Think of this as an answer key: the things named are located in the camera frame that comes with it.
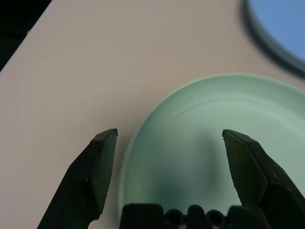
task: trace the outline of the green plate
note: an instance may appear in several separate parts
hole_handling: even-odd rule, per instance
[[[176,90],[144,120],[123,164],[119,209],[157,203],[185,214],[198,204],[226,214],[240,205],[223,129],[257,140],[305,194],[305,93],[261,76],[222,74]]]

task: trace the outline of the white table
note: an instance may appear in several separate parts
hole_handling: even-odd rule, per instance
[[[118,228],[118,161],[186,82],[245,72],[305,89],[257,49],[239,10],[239,0],[53,0],[0,74],[1,228],[36,228],[70,163],[112,127],[112,183],[90,228]]]

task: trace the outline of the mint green dish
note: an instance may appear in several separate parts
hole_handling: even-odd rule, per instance
[[[230,175],[223,129],[257,140],[305,194],[305,93],[280,81],[221,74],[189,83],[163,99],[127,150],[119,209],[157,203],[183,213],[192,204],[226,214],[240,201]]]

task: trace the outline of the screw hole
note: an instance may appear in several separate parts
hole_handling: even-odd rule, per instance
[[[206,217],[209,219],[210,223],[213,226],[223,227],[225,225],[224,215],[216,210],[209,211],[206,214]]]
[[[174,226],[183,224],[183,214],[178,210],[169,210],[166,213],[167,222]]]

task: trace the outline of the plastic plate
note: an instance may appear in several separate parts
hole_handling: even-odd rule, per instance
[[[248,0],[253,28],[280,58],[305,72],[305,1]]]
[[[119,209],[157,203],[184,214],[192,204],[224,214],[240,201],[223,129],[257,140],[305,194],[305,93],[254,75],[202,78],[162,100],[129,145]]]

